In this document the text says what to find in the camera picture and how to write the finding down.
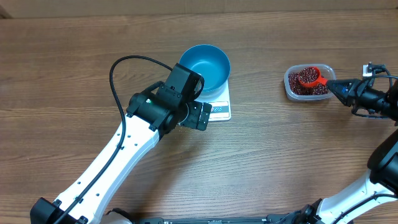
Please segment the right gripper black fuzzy finger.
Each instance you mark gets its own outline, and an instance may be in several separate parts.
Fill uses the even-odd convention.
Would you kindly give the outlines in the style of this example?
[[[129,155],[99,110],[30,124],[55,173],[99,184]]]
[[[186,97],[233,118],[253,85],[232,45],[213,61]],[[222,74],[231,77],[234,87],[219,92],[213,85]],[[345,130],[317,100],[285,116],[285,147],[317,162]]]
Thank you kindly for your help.
[[[359,79],[328,80],[326,86],[329,90],[350,90],[360,83]]]
[[[327,84],[326,87],[339,99],[344,106],[352,106],[353,97],[350,95],[350,86],[343,84]]]

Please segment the red scoop blue handle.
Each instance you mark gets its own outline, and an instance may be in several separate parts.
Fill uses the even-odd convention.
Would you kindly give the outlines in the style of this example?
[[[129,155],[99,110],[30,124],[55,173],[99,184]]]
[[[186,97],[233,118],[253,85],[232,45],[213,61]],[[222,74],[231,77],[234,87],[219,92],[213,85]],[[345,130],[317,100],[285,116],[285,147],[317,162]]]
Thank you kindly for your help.
[[[298,73],[298,80],[305,88],[312,88],[317,85],[325,86],[327,79],[321,75],[317,67],[307,67]]]

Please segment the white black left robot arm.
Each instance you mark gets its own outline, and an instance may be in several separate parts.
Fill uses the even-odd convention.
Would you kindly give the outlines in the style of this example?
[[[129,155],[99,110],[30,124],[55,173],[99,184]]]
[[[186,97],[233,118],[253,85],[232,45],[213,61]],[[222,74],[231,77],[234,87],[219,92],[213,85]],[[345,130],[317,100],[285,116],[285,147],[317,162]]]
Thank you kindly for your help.
[[[188,85],[157,82],[132,96],[109,143],[86,171],[53,202],[38,199],[31,223],[129,223],[111,212],[112,197],[142,157],[177,125],[204,131],[212,105],[197,101]]]

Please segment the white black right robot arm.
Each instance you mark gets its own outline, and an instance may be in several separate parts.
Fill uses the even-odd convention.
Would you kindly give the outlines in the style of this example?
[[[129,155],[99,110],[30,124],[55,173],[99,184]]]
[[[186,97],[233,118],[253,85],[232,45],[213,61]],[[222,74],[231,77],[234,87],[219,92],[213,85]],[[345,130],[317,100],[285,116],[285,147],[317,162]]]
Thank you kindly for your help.
[[[373,110],[397,121],[397,82],[387,92],[364,80],[328,80],[328,89],[346,106]],[[329,198],[317,200],[295,212],[293,223],[352,223],[372,208],[397,200],[397,131],[371,154],[367,171],[351,185]]]

